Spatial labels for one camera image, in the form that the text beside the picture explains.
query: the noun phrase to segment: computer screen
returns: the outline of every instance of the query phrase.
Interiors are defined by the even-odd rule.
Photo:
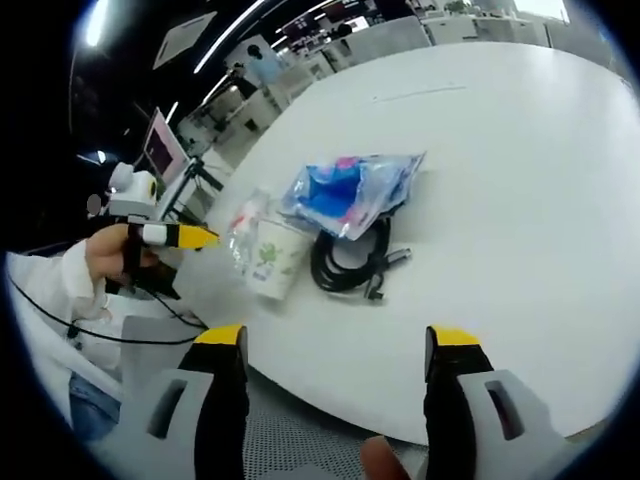
[[[166,185],[170,184],[189,162],[189,157],[158,109],[151,120],[143,151]]]

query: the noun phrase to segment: table surface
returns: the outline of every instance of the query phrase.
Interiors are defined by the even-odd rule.
[[[302,165],[427,150],[393,243],[383,306],[336,300],[300,273],[248,319],[250,362],[336,417],[426,443],[424,332],[478,336],[562,434],[608,415],[640,345],[640,121],[615,74],[506,43],[378,59],[315,83],[239,166],[208,218],[226,229],[256,186]]]

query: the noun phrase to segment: black wire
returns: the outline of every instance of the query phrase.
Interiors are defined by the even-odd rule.
[[[69,327],[69,328],[71,328],[71,329],[73,329],[75,331],[86,333],[87,335],[91,335],[92,337],[101,338],[103,340],[110,340],[112,342],[117,342],[117,343],[130,343],[130,344],[135,344],[135,345],[182,345],[182,344],[185,344],[185,343],[193,342],[196,338],[198,338],[196,336],[196,337],[192,337],[192,338],[185,338],[184,340],[154,341],[154,340],[128,340],[126,338],[117,338],[117,337],[110,337],[108,335],[101,335],[99,333],[95,333],[95,332],[92,332],[90,330],[85,330],[84,328],[80,328],[80,327],[78,327],[76,325],[73,325],[72,323],[66,322],[66,321],[62,320],[61,318],[56,317],[55,315],[50,314],[44,308],[42,308],[40,305],[38,305],[35,302],[35,300],[33,300],[29,295],[27,295],[16,284],[16,282],[14,282],[13,278],[9,278],[9,280],[11,281],[11,283],[13,283],[13,286],[16,287],[16,289],[22,294],[22,296],[29,301],[29,303],[31,305],[33,305],[41,313],[44,313],[51,320],[54,320],[55,322],[58,322],[58,323],[60,323],[62,325],[65,325],[65,326],[67,326],[67,327]]]
[[[370,230],[376,234],[375,245],[367,262],[358,268],[339,265],[333,256],[335,238],[320,232],[311,249],[311,276],[318,287],[327,292],[346,292],[364,285],[383,270],[391,237],[391,220],[378,219]]]
[[[207,327],[204,323],[200,322],[200,323],[191,323],[188,322],[182,315],[180,315],[179,313],[177,313],[175,310],[173,310],[169,305],[167,305],[167,302],[165,302],[164,300],[162,300],[162,298],[160,298],[159,295],[156,295],[155,292],[152,292],[151,290],[147,290],[145,288],[142,288],[142,290],[144,290],[145,292],[147,292],[149,295],[151,295],[153,298],[155,298],[156,300],[158,300],[162,305],[164,305],[164,308],[166,308],[167,310],[169,310],[174,317],[176,317],[178,320],[180,320],[182,323],[184,323],[185,325],[188,325],[190,327],[195,327],[195,328],[201,328],[202,330],[206,330]]]

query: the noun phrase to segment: paper cup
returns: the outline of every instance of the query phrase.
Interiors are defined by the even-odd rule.
[[[247,271],[249,288],[261,295],[283,300],[311,242],[309,235],[288,225],[261,220]]]

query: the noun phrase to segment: hand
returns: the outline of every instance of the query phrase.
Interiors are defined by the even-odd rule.
[[[105,277],[120,283],[128,283],[127,276],[122,272],[124,268],[122,248],[129,238],[128,228],[126,224],[111,225],[94,233],[87,240],[85,259],[93,283]],[[142,249],[140,266],[151,267],[156,263],[158,263],[158,257],[149,250]]]
[[[373,437],[364,442],[360,461],[368,480],[410,480],[384,437]]]

